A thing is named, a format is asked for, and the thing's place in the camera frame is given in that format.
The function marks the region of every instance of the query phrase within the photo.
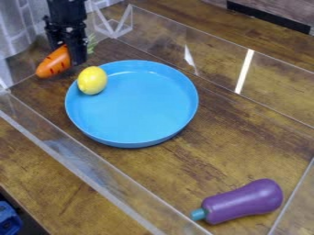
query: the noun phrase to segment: blue plastic plate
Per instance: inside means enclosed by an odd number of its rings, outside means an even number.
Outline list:
[[[193,82],[173,67],[147,61],[99,66],[108,83],[86,95],[75,81],[67,91],[67,115],[95,141],[119,148],[147,147],[169,140],[193,119],[199,96]]]

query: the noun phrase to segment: lemon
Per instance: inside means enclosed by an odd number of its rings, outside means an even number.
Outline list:
[[[108,77],[106,72],[96,66],[87,67],[79,74],[79,89],[88,95],[98,94],[106,87]]]

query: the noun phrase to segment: toy carrot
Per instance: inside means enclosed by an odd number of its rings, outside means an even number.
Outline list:
[[[67,45],[58,48],[50,56],[46,57],[36,69],[39,78],[50,78],[71,67],[71,59]]]

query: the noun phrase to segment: carrot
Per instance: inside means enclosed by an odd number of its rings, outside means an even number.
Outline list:
[[[71,67],[71,59],[68,54],[67,45],[64,44],[58,48],[36,69],[36,76],[39,78],[50,78]]]

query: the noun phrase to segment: table surface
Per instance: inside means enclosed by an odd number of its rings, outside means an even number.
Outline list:
[[[131,2],[314,71],[310,36],[202,1]],[[102,53],[95,53],[87,64],[67,74],[67,79],[43,82],[34,76],[11,93],[185,214],[209,195],[263,177],[279,182],[287,202],[312,159],[313,129],[193,74],[189,77],[199,89],[201,108],[178,137],[136,151],[111,148],[84,137],[64,112],[64,95],[79,70],[126,59],[158,61],[114,39],[103,40],[96,51]],[[39,62],[42,54],[35,51],[34,55]],[[150,234],[4,119],[0,125],[0,185],[51,234]],[[205,222],[201,225],[215,234],[266,234],[278,213],[241,218],[218,226]]]

